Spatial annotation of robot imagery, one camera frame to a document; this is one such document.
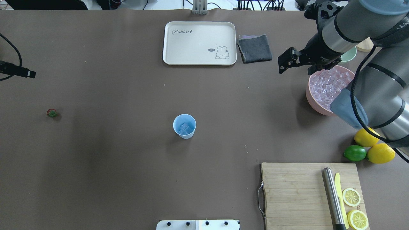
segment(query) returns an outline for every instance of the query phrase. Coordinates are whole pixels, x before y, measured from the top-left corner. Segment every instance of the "lemon slice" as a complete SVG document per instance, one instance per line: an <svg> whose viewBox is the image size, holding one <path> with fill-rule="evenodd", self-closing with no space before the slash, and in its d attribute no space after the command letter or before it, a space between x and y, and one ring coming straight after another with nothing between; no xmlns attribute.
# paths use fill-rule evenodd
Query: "lemon slice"
<svg viewBox="0 0 409 230"><path fill-rule="evenodd" d="M349 225L355 230L365 230L368 227L368 217L359 210L352 210L347 215Z"/></svg>
<svg viewBox="0 0 409 230"><path fill-rule="evenodd" d="M351 207L356 207L361 203L361 196L355 189L345 189L342 192L342 198L344 199L344 202Z"/></svg>

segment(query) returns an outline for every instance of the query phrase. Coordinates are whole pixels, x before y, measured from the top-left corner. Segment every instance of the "white metal plate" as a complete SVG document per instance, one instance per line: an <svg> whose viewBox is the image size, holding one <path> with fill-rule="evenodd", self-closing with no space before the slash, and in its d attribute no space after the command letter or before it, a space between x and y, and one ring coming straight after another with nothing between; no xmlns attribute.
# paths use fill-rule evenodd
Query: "white metal plate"
<svg viewBox="0 0 409 230"><path fill-rule="evenodd" d="M239 220L167 220L159 221L156 230L240 230L239 222Z"/></svg>
<svg viewBox="0 0 409 230"><path fill-rule="evenodd" d="M233 65L236 28L229 22L169 22L162 58L169 65Z"/></svg>

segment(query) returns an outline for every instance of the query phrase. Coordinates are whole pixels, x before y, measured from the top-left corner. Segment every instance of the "brown table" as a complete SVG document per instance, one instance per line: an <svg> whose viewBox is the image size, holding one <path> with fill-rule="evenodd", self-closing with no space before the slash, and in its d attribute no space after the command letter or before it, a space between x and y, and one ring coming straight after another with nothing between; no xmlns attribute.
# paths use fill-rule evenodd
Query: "brown table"
<svg viewBox="0 0 409 230"><path fill-rule="evenodd" d="M168 66L164 27L186 20L267 34L274 59ZM263 229L261 162L348 162L355 130L308 105L307 67L278 74L277 56L316 33L302 12L0 11L0 22L37 72L0 83L0 229L152 230L205 218ZM344 66L355 71L363 56ZM18 63L3 40L0 59ZM181 113L197 121L189 140L172 129ZM406 229L407 164L357 167L371 229Z"/></svg>

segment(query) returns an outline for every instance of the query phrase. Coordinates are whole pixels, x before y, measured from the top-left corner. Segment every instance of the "knife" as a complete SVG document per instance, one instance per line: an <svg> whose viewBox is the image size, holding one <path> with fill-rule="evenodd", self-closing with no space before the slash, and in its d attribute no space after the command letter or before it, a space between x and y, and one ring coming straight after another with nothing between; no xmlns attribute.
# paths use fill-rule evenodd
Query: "knife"
<svg viewBox="0 0 409 230"><path fill-rule="evenodd" d="M325 168L324 170L322 170L322 177L324 179L325 191L327 193L335 229L346 230L331 169Z"/></svg>
<svg viewBox="0 0 409 230"><path fill-rule="evenodd" d="M348 229L349 224L348 224L348 220L346 219L346 211L345 211L344 199L342 198L341 179L339 178L339 173L335 173L334 183L335 183L335 188L337 189L339 204L341 205L341 213L342 213L342 218L344 219L345 228Z"/></svg>

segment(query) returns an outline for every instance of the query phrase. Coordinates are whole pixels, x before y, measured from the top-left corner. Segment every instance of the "cutting board handle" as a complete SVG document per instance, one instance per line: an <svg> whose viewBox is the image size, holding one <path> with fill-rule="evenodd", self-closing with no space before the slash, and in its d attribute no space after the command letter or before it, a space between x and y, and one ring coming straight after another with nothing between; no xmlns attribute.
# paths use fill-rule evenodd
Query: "cutting board handle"
<svg viewBox="0 0 409 230"><path fill-rule="evenodd" d="M266 219L266 217L265 217L265 212L263 212L263 210L261 209L261 206L260 206L260 190L261 190L263 187L264 187L264 182L261 181L261 185L260 185L260 187L258 188L258 191L257 191L257 203L258 203L258 209L260 210L260 212L261 212L261 214L263 215L264 219Z"/></svg>

